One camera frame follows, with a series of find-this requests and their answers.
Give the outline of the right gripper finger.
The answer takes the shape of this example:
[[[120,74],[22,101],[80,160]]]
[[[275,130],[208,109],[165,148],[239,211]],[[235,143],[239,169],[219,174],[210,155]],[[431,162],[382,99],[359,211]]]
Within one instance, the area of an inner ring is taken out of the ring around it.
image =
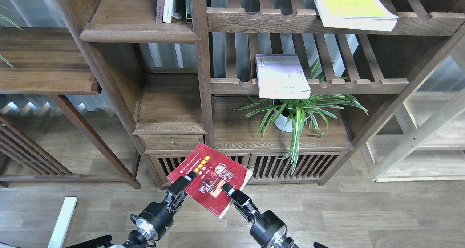
[[[235,190],[229,183],[224,184],[222,190],[231,198],[234,206],[242,216],[252,216],[252,214],[256,213],[256,205],[244,192]]]

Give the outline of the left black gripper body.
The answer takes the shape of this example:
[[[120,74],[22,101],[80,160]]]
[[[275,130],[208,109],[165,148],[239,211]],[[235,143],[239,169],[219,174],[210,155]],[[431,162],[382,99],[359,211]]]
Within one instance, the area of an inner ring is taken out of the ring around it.
[[[137,226],[130,232],[130,239],[159,241],[173,224],[173,215],[165,202],[151,202],[139,215],[131,214],[130,220]]]

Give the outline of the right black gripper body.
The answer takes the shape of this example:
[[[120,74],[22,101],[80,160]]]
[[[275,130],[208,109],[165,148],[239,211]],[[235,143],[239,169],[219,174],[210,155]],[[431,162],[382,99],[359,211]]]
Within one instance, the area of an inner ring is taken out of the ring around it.
[[[262,247],[273,246],[287,234],[286,224],[271,210],[264,213],[256,211],[251,215],[250,235]]]

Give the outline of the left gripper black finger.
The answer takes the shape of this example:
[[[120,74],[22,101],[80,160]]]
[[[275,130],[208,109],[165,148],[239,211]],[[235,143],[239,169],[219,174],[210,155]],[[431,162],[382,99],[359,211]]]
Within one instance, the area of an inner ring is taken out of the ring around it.
[[[197,174],[191,171],[184,177],[180,176],[167,188],[166,203],[168,209],[179,209],[181,207],[187,195],[185,191],[196,176]]]

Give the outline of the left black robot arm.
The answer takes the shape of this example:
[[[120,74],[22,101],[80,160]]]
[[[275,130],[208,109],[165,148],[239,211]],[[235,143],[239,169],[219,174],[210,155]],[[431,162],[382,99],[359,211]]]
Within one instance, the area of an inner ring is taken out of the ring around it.
[[[155,242],[173,225],[173,216],[181,208],[187,196],[185,191],[196,176],[193,171],[180,176],[168,187],[162,202],[151,202],[139,215],[131,214],[130,219],[137,228],[129,233],[128,239],[122,245],[113,244],[112,236],[104,235],[73,245],[73,248],[146,248],[150,246],[148,242],[152,242],[152,247],[155,247]]]

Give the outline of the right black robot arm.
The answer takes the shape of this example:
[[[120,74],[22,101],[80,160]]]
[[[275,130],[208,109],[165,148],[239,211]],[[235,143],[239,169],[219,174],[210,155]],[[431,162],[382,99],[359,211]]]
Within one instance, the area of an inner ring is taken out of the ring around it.
[[[235,190],[228,183],[222,189],[231,197],[239,213],[253,225],[250,235],[262,248],[297,248],[294,240],[286,236],[287,226],[274,212],[260,213],[251,198],[241,190]]]

